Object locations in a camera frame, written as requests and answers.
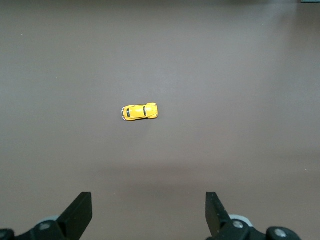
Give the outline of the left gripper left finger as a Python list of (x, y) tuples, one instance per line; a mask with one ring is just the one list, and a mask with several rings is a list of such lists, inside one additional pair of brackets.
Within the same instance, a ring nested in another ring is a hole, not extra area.
[(82, 192), (61, 215), (47, 217), (21, 235), (0, 229), (0, 240), (80, 240), (92, 218), (92, 193)]

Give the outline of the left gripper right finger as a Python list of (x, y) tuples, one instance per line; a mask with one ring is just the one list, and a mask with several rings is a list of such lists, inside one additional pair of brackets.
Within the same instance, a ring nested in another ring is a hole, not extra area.
[(269, 227), (265, 233), (258, 231), (248, 218), (228, 214), (215, 192), (206, 193), (205, 218), (211, 233), (207, 240), (302, 240), (282, 226)]

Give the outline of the yellow beetle toy car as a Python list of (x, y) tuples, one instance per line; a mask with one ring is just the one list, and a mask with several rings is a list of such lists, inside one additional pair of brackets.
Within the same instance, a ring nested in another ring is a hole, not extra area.
[(155, 102), (137, 105), (127, 105), (121, 110), (125, 121), (136, 121), (144, 119), (156, 119), (159, 116), (158, 105)]

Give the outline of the brown table cover sheet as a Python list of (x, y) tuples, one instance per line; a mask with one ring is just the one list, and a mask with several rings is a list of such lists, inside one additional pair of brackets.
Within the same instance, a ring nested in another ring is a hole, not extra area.
[(320, 240), (320, 4), (0, 0), (0, 228), (81, 192), (81, 240), (205, 240), (206, 192)]

